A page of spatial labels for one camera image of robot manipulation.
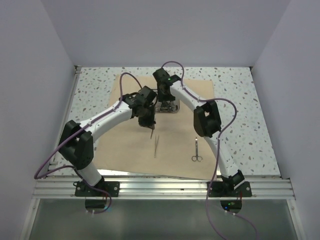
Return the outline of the beige cloth surgical kit wrap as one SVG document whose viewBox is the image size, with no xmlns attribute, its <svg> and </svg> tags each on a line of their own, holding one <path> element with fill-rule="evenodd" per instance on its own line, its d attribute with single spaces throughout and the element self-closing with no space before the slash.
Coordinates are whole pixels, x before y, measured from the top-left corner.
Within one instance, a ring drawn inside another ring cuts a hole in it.
<svg viewBox="0 0 320 240">
<path fill-rule="evenodd" d="M 96 141 L 96 168 L 209 181 L 216 158 L 206 140 L 194 130 L 193 111 L 181 102 L 177 113 L 157 113 L 155 121 L 152 139 L 152 130 L 139 126 L 136 117 L 103 134 Z M 159 135 L 156 158 L 155 135 Z M 192 161 L 195 137 L 202 162 Z"/>
</svg>

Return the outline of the steel surgical scissors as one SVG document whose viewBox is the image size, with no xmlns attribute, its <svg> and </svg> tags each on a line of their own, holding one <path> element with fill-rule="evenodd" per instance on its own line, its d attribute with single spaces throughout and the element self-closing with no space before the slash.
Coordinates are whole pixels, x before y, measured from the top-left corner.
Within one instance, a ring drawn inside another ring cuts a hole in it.
<svg viewBox="0 0 320 240">
<path fill-rule="evenodd" d="M 199 142 L 198 137 L 195 137 L 195 154 L 191 157 L 193 162 L 202 162 L 203 158 L 199 155 Z"/>
</svg>

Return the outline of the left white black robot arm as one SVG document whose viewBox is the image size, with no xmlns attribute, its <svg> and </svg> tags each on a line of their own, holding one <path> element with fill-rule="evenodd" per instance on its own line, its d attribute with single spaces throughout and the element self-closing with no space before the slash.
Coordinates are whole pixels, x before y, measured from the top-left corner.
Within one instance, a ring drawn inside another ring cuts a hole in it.
<svg viewBox="0 0 320 240">
<path fill-rule="evenodd" d="M 68 121 L 62 131 L 58 152 L 71 163 L 75 172 L 87 183 L 86 190 L 92 196 L 103 193 L 103 177 L 93 163 L 94 143 L 118 124 L 137 117 L 144 128 L 155 124 L 157 93 L 144 86 L 138 92 L 120 96 L 107 110 L 82 122 Z"/>
</svg>

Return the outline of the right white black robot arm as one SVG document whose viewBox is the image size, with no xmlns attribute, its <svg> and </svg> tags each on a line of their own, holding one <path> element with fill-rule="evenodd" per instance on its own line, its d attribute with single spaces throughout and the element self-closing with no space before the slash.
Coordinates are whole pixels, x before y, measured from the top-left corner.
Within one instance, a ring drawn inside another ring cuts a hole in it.
<svg viewBox="0 0 320 240">
<path fill-rule="evenodd" d="M 176 74 L 170 76 L 163 68 L 157 69 L 152 75 L 157 84 L 160 102 L 176 98 L 193 112 L 194 130 L 198 136 L 205 139 L 216 158 L 222 179 L 220 191 L 227 196 L 235 196 L 241 190 L 245 177 L 228 149 L 220 143 L 225 128 L 222 128 L 216 101 L 226 101 L 233 107 L 235 104 L 225 98 L 204 99 L 185 85 L 182 78 Z"/>
</svg>

